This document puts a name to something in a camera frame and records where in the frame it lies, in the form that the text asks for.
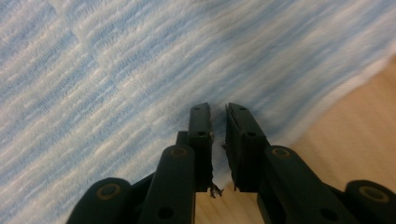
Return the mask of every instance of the wooden table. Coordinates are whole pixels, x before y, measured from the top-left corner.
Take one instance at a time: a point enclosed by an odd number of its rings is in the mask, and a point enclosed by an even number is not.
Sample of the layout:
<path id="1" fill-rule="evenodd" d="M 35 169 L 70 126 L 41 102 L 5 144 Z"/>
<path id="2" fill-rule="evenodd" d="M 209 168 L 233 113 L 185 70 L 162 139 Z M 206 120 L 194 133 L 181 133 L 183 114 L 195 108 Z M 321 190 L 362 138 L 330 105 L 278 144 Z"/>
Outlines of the wooden table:
<path id="1" fill-rule="evenodd" d="M 396 192 L 396 57 L 368 83 L 328 110 L 291 146 L 338 189 L 368 179 Z M 256 194 L 233 191 L 212 199 L 197 194 L 196 223 L 263 223 Z"/>

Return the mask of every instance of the fabric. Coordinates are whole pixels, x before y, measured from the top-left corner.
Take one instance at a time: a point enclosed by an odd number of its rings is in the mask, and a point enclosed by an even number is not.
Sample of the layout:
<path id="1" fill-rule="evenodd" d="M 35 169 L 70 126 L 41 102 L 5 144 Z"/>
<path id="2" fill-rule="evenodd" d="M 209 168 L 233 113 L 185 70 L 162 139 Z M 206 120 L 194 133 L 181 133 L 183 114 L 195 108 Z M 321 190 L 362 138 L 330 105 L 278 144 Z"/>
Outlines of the fabric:
<path id="1" fill-rule="evenodd" d="M 224 186 L 224 106 L 290 144 L 395 53 L 395 4 L 2 0 L 0 223 L 65 223 L 94 182 L 149 175 L 204 102 Z"/>

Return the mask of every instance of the wooden surface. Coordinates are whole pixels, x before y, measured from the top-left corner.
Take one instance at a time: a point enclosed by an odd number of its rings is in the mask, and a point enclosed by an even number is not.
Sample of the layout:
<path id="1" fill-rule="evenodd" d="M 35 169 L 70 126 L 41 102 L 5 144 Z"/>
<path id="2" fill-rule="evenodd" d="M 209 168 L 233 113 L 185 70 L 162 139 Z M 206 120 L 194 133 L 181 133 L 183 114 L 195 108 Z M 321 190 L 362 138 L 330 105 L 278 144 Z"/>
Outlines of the wooden surface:
<path id="1" fill-rule="evenodd" d="M 319 178 L 344 190 L 368 179 L 396 192 L 396 57 L 327 111 L 291 146 Z M 196 223 L 263 223 L 256 194 L 197 194 Z"/>

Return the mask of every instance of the blue striped cloth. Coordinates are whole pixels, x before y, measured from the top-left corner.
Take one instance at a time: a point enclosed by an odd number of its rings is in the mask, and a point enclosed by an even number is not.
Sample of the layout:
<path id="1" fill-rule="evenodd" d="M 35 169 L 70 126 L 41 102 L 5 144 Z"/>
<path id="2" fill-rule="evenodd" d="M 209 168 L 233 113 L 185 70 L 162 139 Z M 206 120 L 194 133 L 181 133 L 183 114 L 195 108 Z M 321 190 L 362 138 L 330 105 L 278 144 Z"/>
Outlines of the blue striped cloth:
<path id="1" fill-rule="evenodd" d="M 64 223 L 94 182 L 156 168 L 209 102 L 287 145 L 396 51 L 396 1 L 0 2 L 0 223 Z"/>

